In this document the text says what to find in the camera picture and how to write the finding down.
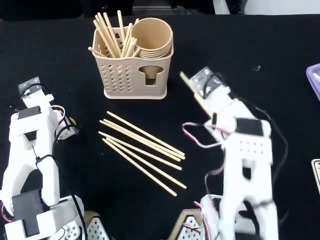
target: black tablecloth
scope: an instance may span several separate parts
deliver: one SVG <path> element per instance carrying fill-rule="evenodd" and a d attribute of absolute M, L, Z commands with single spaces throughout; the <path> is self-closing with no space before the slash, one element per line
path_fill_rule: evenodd
<path fill-rule="evenodd" d="M 94 30 L 90 19 L 0 23 L 0 172 L 9 157 L 10 116 L 22 107 L 17 85 L 40 76 L 56 103 L 82 126 L 79 135 L 57 145 L 56 157 L 85 208 L 99 212 L 116 239 L 168 237 L 180 212 L 205 195 L 205 173 L 223 160 L 219 148 L 199 148 L 181 131 L 183 122 L 203 123 L 207 116 L 179 71 L 192 76 L 209 66 L 223 73 L 238 95 L 267 110 L 288 139 L 288 159 L 274 186 L 279 217 L 288 212 L 280 239 L 316 239 L 320 198 L 311 160 L 320 156 L 320 104 L 305 71 L 320 62 L 320 16 L 161 18 L 174 32 L 168 94 L 163 100 L 104 97 L 95 59 L 87 50 Z M 185 183 L 187 190 L 162 178 L 178 193 L 172 197 L 108 148 L 98 130 L 140 145 L 99 124 L 107 110 L 184 151 L 182 171 L 157 165 Z M 194 133 L 207 143 L 213 141 L 205 131 Z M 283 143 L 273 134 L 275 164 L 283 151 Z M 222 175 L 209 179 L 212 193 L 222 193 L 222 180 Z"/>

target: wooden chopstick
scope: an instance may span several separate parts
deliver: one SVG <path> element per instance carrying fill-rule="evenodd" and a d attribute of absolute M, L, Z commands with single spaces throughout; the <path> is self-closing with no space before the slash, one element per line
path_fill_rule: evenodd
<path fill-rule="evenodd" d="M 107 15 L 106 12 L 103 13 L 103 17 L 104 17 L 104 20 L 105 20 L 105 22 L 106 22 L 106 25 L 108 26 L 108 29 L 109 29 L 110 35 L 111 35 L 111 37 L 112 37 L 112 41 L 114 42 L 114 45 L 115 45 L 115 47 L 116 47 L 116 50 L 117 50 L 119 56 L 121 56 L 121 50 L 120 50 L 120 46 L 119 46 L 119 44 L 118 44 L 118 41 L 117 41 L 117 39 L 116 39 L 115 31 L 114 31 L 114 29 L 113 29 L 112 26 L 111 26 L 109 17 L 108 17 L 108 15 Z"/>
<path fill-rule="evenodd" d="M 120 26 L 120 34 L 121 34 L 121 38 L 122 38 L 122 42 L 123 42 L 126 39 L 126 35 L 125 35 L 125 31 L 124 31 L 124 24 L 122 22 L 121 11 L 118 10 L 118 11 L 116 11 L 116 13 L 118 15 L 119 26 Z"/>
<path fill-rule="evenodd" d="M 102 40 L 104 41 L 104 44 L 105 44 L 106 47 L 109 49 L 109 52 L 110 52 L 111 56 L 115 59 L 115 58 L 116 58 L 116 55 L 114 54 L 114 52 L 113 52 L 113 50 L 112 50 L 112 48 L 111 48 L 108 40 L 107 40 L 106 37 L 105 37 L 105 34 L 104 34 L 103 30 L 101 29 L 101 27 L 99 26 L 97 20 L 93 20 L 93 24 L 95 25 L 96 29 L 98 30 L 98 32 L 99 32 Z"/>
<path fill-rule="evenodd" d="M 128 50 L 126 51 L 126 54 L 125 54 L 126 57 L 132 56 L 133 50 L 134 50 L 136 44 L 137 44 L 137 39 L 133 37 L 132 41 L 128 47 Z"/>
<path fill-rule="evenodd" d="M 120 54 L 117 51 L 116 45 L 115 45 L 115 43 L 114 43 L 114 41 L 113 41 L 113 39 L 112 39 L 112 37 L 110 35 L 110 32 L 109 32 L 109 30 L 107 28 L 107 25 L 106 25 L 105 20 L 103 19 L 102 15 L 101 15 L 101 13 L 98 12 L 98 14 L 95 15 L 95 17 L 96 17 L 96 19 L 98 18 L 100 20 L 100 21 L 97 20 L 97 22 L 100 24 L 100 27 L 103 29 L 103 31 L 105 33 L 105 36 L 108 39 L 108 42 L 109 42 L 110 46 L 112 47 L 112 50 L 113 50 L 115 56 L 117 58 L 119 58 Z"/>
<path fill-rule="evenodd" d="M 133 150 L 135 150 L 135 151 L 137 151 L 137 152 L 139 152 L 139 153 L 141 153 L 141 154 L 144 154 L 144 155 L 146 155 L 146 156 L 148 156 L 148 157 L 150 157 L 150 158 L 152 158 L 152 159 L 154 159 L 154 160 L 156 160 L 156 161 L 158 161 L 158 162 L 160 162 L 160 163 L 163 163 L 163 164 L 165 164 L 165 165 L 168 165 L 168 166 L 170 166 L 170 167 L 172 167 L 172 168 L 174 168 L 174 169 L 180 170 L 180 171 L 182 170 L 182 167 L 180 167 L 180 166 L 178 166 L 178 165 L 175 165 L 175 164 L 173 164 L 173 163 L 171 163 L 171 162 L 169 162 L 169 161 L 166 161 L 166 160 L 164 160 L 164 159 L 162 159 L 162 158 L 160 158 L 160 157 L 157 157 L 157 156 L 155 156 L 155 155 L 153 155 L 153 154 L 151 154 L 151 153 L 148 153 L 148 152 L 146 152 L 146 151 L 144 151 L 144 150 L 142 150 L 142 149 L 140 149 L 140 148 L 137 148 L 137 147 L 135 147 L 135 146 L 132 146 L 132 145 L 129 144 L 129 143 L 126 143 L 126 142 L 124 142 L 124 141 L 121 141 L 120 139 L 118 139 L 118 138 L 116 138 L 116 137 L 114 137 L 114 136 L 110 136 L 110 135 L 108 135 L 108 134 L 106 134 L 106 133 L 104 133 L 104 132 L 101 132 L 101 131 L 98 131 L 98 133 L 99 133 L 100 135 L 108 138 L 108 139 L 112 139 L 113 141 L 115 141 L 115 142 L 117 142 L 117 143 L 119 143 L 119 144 L 122 144 L 122 145 L 124 145 L 124 146 L 126 146 L 126 147 L 128 147 L 128 148 L 131 148 L 131 149 L 133 149 Z"/>
<path fill-rule="evenodd" d="M 184 155 L 185 155 L 185 153 L 184 153 L 184 152 L 179 151 L 178 149 L 174 148 L 173 146 L 171 146 L 171 145 L 169 145 L 169 144 L 165 143 L 164 141 L 160 140 L 159 138 L 157 138 L 157 137 L 155 137 L 155 136 L 153 136 L 153 135 L 151 135 L 151 134 L 147 133 L 146 131 L 142 130 L 141 128 L 139 128 L 139 127 L 137 127 L 137 126 L 133 125 L 132 123 L 130 123 L 130 122 L 128 122 L 128 121 L 126 121 L 126 120 L 124 120 L 123 118 L 121 118 L 121 117 L 119 117 L 119 116 L 115 115 L 114 113 L 112 113 L 112 112 L 110 112 L 110 111 L 107 111 L 106 113 L 107 113 L 107 114 L 109 114 L 110 116 L 112 116 L 113 118 L 115 118 L 115 119 L 119 120 L 120 122 L 122 122 L 122 123 L 124 123 L 124 124 L 128 125 L 129 127 L 133 128 L 134 130 L 137 130 L 138 132 L 140 132 L 140 133 L 142 133 L 142 134 L 146 135 L 148 138 L 151 138 L 152 140 L 154 140 L 154 141 L 156 141 L 156 142 L 158 142 L 158 143 L 162 144 L 163 146 L 167 147 L 168 149 L 171 149 L 172 151 L 174 151 L 174 152 L 176 152 L 176 153 L 178 153 L 178 154 L 180 154 L 180 155 L 182 155 L 182 156 L 184 156 Z"/>
<path fill-rule="evenodd" d="M 128 31 L 126 33 L 125 40 L 123 41 L 123 48 L 122 48 L 122 53 L 121 53 L 122 58 L 126 55 L 125 49 L 127 48 L 127 44 L 129 44 L 129 42 L 130 42 L 131 28 L 132 28 L 132 23 L 129 23 Z"/>
<path fill-rule="evenodd" d="M 118 154 L 120 154 L 122 157 L 124 157 L 126 160 L 128 160 L 129 163 L 134 165 L 137 169 L 139 169 L 141 172 L 143 172 L 145 175 L 147 175 L 149 178 L 151 178 L 153 181 L 155 181 L 158 185 L 160 185 L 163 189 L 168 191 L 172 196 L 176 197 L 177 193 L 175 193 L 171 188 L 169 188 L 167 185 L 165 185 L 162 181 L 157 179 L 155 176 L 153 176 L 150 172 L 145 170 L 142 166 L 140 166 L 138 163 L 133 161 L 129 156 L 127 156 L 125 153 L 123 153 L 121 150 L 119 150 L 117 147 L 115 147 L 112 143 L 107 141 L 106 139 L 102 139 L 105 144 L 107 144 L 109 147 L 111 147 L 113 150 L 115 150 Z"/>
<path fill-rule="evenodd" d="M 144 144 L 144 145 L 146 145 L 146 146 L 148 146 L 148 147 L 150 147 L 150 148 L 158 151 L 159 153 L 162 153 L 163 155 L 166 155 L 167 157 L 169 157 L 169 158 L 171 158 L 171 159 L 173 159 L 173 160 L 175 160 L 175 161 L 177 161 L 177 162 L 180 162 L 180 161 L 181 161 L 180 158 L 178 158 L 178 157 L 176 157 L 176 156 L 173 156 L 173 155 L 171 155 L 170 153 L 167 153 L 166 151 L 161 150 L 160 148 L 157 148 L 157 147 L 155 147 L 155 146 L 153 146 L 153 145 L 150 145 L 148 142 L 144 141 L 142 138 L 139 138 L 139 137 L 136 137 L 136 136 L 134 136 L 134 135 L 132 135 L 132 134 L 130 134 L 130 133 L 127 133 L 126 131 L 123 131 L 123 130 L 121 130 L 120 128 L 115 127 L 115 126 L 113 126 L 113 125 L 111 125 L 111 124 L 109 124 L 109 123 L 107 123 L 107 122 L 105 122 L 105 121 L 100 120 L 99 122 L 100 122 L 101 124 L 103 124 L 103 125 L 106 125 L 106 126 L 109 127 L 109 128 L 112 128 L 112 129 L 118 131 L 119 133 L 122 133 L 122 134 L 127 135 L 128 137 L 130 137 L 130 138 L 132 138 L 132 139 L 137 140 L 138 142 L 140 142 L 140 143 L 142 143 L 142 144 Z"/>
<path fill-rule="evenodd" d="M 131 155 L 132 157 L 136 158 L 137 160 L 139 160 L 140 162 L 142 162 L 143 164 L 147 165 L 149 168 L 155 170 L 158 174 L 164 176 L 165 178 L 169 179 L 170 181 L 172 181 L 173 183 L 177 184 L 178 186 L 180 186 L 183 189 L 186 189 L 187 186 L 184 185 L 183 183 L 181 183 L 180 181 L 178 181 L 177 179 L 175 179 L 174 177 L 170 176 L 169 174 L 165 173 L 164 171 L 162 171 L 161 169 L 157 168 L 156 166 L 154 166 L 153 164 L 151 164 L 150 162 L 144 160 L 142 157 L 138 156 L 137 154 L 133 153 L 132 151 L 130 151 L 129 149 L 125 148 L 124 146 L 120 145 L 119 143 L 113 141 L 111 138 L 106 138 L 107 141 L 109 141 L 110 143 L 112 143 L 114 146 L 116 146 L 118 149 L 121 149 L 122 151 L 126 152 L 127 154 Z"/>
<path fill-rule="evenodd" d="M 163 151 L 165 151 L 165 152 L 167 152 L 167 153 L 169 153 L 169 154 L 171 154 L 171 155 L 173 155 L 173 156 L 176 156 L 177 158 L 186 159 L 185 156 L 182 156 L 182 155 L 176 153 L 175 151 L 172 151 L 172 150 L 170 150 L 170 149 L 168 149 L 168 148 L 166 148 L 166 147 L 164 147 L 164 146 L 161 146 L 161 145 L 159 145 L 159 144 L 157 144 L 157 143 L 155 143 L 155 142 L 153 142 L 153 141 L 150 141 L 149 139 L 146 139 L 146 138 L 143 137 L 143 136 L 140 136 L 140 135 L 138 135 L 138 134 L 136 134 L 136 133 L 134 133 L 134 132 L 132 132 L 132 131 L 130 131 L 130 130 L 128 130 L 128 129 L 122 127 L 122 126 L 120 126 L 120 125 L 118 125 L 118 124 L 115 124 L 115 123 L 112 122 L 112 121 L 109 121 L 109 120 L 107 120 L 107 119 L 103 119 L 103 121 L 106 122 L 106 123 L 108 123 L 108 124 L 110 124 L 110 125 L 115 126 L 116 128 L 121 129 L 122 131 L 124 131 L 124 132 L 126 132 L 126 133 L 128 133 L 128 134 L 130 134 L 130 135 L 133 135 L 133 136 L 136 137 L 136 138 L 142 139 L 143 141 L 147 142 L 149 145 L 152 145 L 152 146 L 154 146 L 154 147 L 156 147 L 156 148 L 158 148 L 158 149 L 161 149 L 161 150 L 163 150 Z"/>
<path fill-rule="evenodd" d="M 99 52 L 99 51 L 95 50 L 95 49 L 94 49 L 94 48 L 92 48 L 92 47 L 88 47 L 88 50 L 89 50 L 89 51 L 91 51 L 91 52 L 93 52 L 94 54 L 96 54 L 96 55 L 100 56 L 100 57 L 104 57 L 104 58 L 106 58 L 106 57 L 107 57 L 107 56 L 103 55 L 101 52 Z"/>
<path fill-rule="evenodd" d="M 141 50 L 141 47 L 138 47 L 137 50 L 135 50 L 135 52 L 132 54 L 132 57 L 136 57 L 140 52 L 140 50 Z"/>

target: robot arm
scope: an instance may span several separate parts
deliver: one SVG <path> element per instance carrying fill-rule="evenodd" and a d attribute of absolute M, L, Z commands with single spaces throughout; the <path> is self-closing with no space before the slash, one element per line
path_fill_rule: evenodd
<path fill-rule="evenodd" d="M 234 240 L 235 230 L 253 234 L 253 225 L 239 217 L 239 211 L 248 201 L 254 210 L 263 240 L 278 239 L 278 217 L 273 202 L 271 165 L 273 163 L 271 126 L 256 119 L 246 105 L 231 97 L 231 90 L 208 67 L 188 79 L 180 77 L 194 93 L 194 98 L 210 119 L 204 124 L 217 142 L 223 142 L 225 151 L 223 196 L 219 206 L 206 195 L 201 200 L 201 212 L 207 224 L 207 234 L 214 240 Z M 231 133 L 223 134 L 210 125 Z M 250 179 L 243 175 L 249 168 Z"/>
<path fill-rule="evenodd" d="M 60 111 L 52 109 L 51 94 L 45 95 L 37 86 L 28 87 L 35 81 L 39 83 L 39 78 L 19 86 L 19 89 L 21 86 L 28 88 L 28 95 L 22 97 L 28 108 L 11 117 L 9 162 L 0 195 L 7 212 L 15 218 L 5 225 L 8 240 L 44 239 L 66 225 L 76 228 L 81 225 L 72 197 L 60 198 L 59 170 L 51 157 L 55 131 L 66 124 L 60 124 L 63 117 Z M 75 131 L 70 128 L 63 133 L 65 139 Z M 42 173 L 42 189 L 21 193 L 28 175 L 35 169 Z M 83 215 L 82 201 L 75 198 Z M 80 231 L 74 231 L 69 239 L 75 240 L 79 236 Z"/>

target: red wire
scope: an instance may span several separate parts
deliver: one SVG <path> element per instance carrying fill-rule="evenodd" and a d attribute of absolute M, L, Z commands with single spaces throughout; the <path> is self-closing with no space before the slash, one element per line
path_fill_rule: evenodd
<path fill-rule="evenodd" d="M 10 219 L 9 217 L 7 217 L 7 215 L 4 213 L 4 207 L 5 207 L 4 202 L 1 202 L 1 216 L 3 217 L 4 220 L 6 220 L 9 223 L 13 222 L 15 219 L 14 218 Z"/>
<path fill-rule="evenodd" d="M 198 228 L 199 227 L 192 227 L 192 226 L 189 226 L 189 225 L 187 225 L 187 224 L 183 224 L 183 226 L 186 228 L 186 229 L 190 229 L 190 230 L 192 230 L 192 231 L 195 231 L 195 232 L 197 232 L 197 233 L 200 233 L 200 231 L 198 230 Z"/>

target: perforated basket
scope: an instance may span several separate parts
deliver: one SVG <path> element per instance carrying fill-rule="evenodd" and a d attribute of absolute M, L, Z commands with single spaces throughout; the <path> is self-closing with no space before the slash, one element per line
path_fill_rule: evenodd
<path fill-rule="evenodd" d="M 120 28 L 113 28 L 120 34 Z M 117 39 L 122 48 L 121 37 Z M 94 31 L 92 47 L 110 57 L 99 32 Z M 174 53 L 173 44 L 166 57 L 144 59 L 140 57 L 106 58 L 94 53 L 97 67 L 104 86 L 104 95 L 109 99 L 163 99 L 167 95 L 167 80 L 171 57 Z M 157 66 L 163 70 L 156 78 L 147 78 L 142 71 L 145 66 Z"/>

